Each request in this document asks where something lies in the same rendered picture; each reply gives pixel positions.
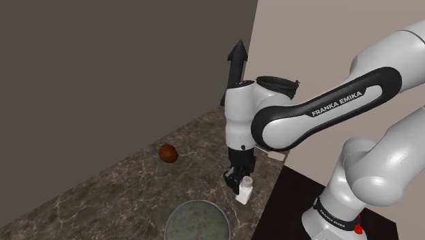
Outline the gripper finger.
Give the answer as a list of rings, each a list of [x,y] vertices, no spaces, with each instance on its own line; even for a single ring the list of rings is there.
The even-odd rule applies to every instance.
[[[240,176],[234,167],[223,173],[226,185],[232,189],[233,193],[239,195]]]

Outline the white salt shaker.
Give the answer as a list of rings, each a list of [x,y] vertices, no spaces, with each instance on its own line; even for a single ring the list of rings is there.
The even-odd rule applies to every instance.
[[[243,205],[247,204],[253,191],[253,179],[250,176],[244,176],[238,189],[239,192],[236,195],[236,200]]]

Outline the small white flat object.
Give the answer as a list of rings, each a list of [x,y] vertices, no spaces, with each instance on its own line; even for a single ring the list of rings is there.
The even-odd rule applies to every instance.
[[[279,152],[276,152],[276,151],[267,151],[267,150],[262,149],[258,146],[256,146],[255,148],[266,153],[269,158],[280,161],[280,162],[284,162],[287,158],[287,155],[284,154],[284,153],[279,153]]]

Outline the grey round plate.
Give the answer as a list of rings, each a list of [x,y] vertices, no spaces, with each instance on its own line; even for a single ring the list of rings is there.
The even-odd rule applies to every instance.
[[[230,222],[215,203],[189,200],[170,214],[163,240],[231,240]]]

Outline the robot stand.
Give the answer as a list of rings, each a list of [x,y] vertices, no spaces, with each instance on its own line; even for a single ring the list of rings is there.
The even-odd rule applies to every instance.
[[[310,240],[302,214],[324,186],[284,166],[251,240]],[[399,240],[396,223],[365,208],[360,217],[368,240]]]

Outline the brown round fruit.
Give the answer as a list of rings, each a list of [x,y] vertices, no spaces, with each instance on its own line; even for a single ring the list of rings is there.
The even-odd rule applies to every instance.
[[[167,163],[174,163],[178,159],[178,152],[173,145],[165,144],[159,148],[159,158]]]

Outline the black arrow-shaped object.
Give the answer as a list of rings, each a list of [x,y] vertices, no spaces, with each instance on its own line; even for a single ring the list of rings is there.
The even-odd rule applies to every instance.
[[[227,56],[227,61],[230,62],[230,68],[226,89],[235,87],[240,82],[242,71],[247,60],[247,49],[245,48],[243,41],[239,40]]]

